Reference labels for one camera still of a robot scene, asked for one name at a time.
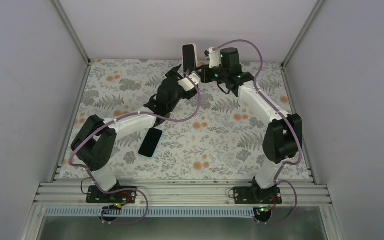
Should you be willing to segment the aluminium mounting rail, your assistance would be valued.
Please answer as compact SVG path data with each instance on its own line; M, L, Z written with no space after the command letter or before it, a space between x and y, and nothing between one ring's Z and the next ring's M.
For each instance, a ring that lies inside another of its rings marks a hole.
M142 207L148 199L151 207L233 207L230 197L235 186L246 186L246 181L125 181L126 186L136 186L145 196L139 195L135 205ZM292 186L279 185L282 207L292 207L297 200L299 207L331 205L332 199L326 185L294 181ZM86 205L79 181L40 183L33 200L34 205Z

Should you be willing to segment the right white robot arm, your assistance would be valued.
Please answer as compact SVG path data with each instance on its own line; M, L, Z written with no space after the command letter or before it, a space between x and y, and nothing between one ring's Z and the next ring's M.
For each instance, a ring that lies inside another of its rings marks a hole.
M262 149L267 160L255 175L251 198L258 204L270 197L269 188L277 185L286 165L298 165L303 154L302 118L278 106L261 88L257 76L243 71L237 48L211 47L204 52L208 64L200 67L203 83L224 84L225 94L232 93L253 108L267 122Z

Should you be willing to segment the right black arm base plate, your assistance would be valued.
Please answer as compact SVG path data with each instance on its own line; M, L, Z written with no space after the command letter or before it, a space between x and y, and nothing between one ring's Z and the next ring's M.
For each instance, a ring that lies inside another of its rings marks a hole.
M237 186L233 189L236 205L269 205L282 204L282 194L276 185L267 189L252 186Z

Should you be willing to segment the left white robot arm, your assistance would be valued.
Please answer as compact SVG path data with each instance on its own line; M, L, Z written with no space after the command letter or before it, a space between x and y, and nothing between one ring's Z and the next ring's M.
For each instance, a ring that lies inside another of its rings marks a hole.
M99 189L99 196L111 203L119 197L118 180L112 172L109 161L117 138L131 133L154 129L165 121L176 122L170 117L180 100L198 96L198 85L207 76L202 70L178 74L178 67L172 68L149 102L135 112L113 118L90 116L71 143L72 156L68 162L87 171Z

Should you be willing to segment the black phone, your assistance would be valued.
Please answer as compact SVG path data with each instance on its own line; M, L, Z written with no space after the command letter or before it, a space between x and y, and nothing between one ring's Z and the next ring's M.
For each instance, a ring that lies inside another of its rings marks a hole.
M182 65L184 75L195 71L197 64L197 46L194 43L184 44L182 46Z
M150 159L153 158L161 142L162 137L163 137L162 130L157 128L150 128L147 131L138 149L138 154L146 158L150 158Z

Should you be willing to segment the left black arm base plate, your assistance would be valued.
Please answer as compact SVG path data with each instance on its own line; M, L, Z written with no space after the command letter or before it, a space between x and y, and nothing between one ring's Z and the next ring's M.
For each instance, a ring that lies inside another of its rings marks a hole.
M107 194L101 192L97 186L92 185L88 188L85 201L87 203L96 204L134 204L137 196L136 186L115 186L110 191L118 191L116 193Z

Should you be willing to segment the black phone in blue case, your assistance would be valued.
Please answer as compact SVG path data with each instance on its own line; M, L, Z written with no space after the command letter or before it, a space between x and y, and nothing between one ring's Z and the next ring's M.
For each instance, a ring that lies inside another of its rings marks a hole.
M161 142L162 137L163 137L162 130L157 128L150 128L147 131L138 149L138 154L146 158L150 158L150 159L153 158Z

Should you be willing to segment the floral patterned table mat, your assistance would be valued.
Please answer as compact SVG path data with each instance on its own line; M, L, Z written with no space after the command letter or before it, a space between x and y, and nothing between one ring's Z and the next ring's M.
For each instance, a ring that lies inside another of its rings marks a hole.
M156 94L178 60L94 59L70 139L87 118L112 118L137 111ZM267 129L256 111L215 83L200 84L197 98L179 102L172 119L160 126L153 156L138 154L145 130L120 137L110 157L119 179L250 180L267 161L262 143Z

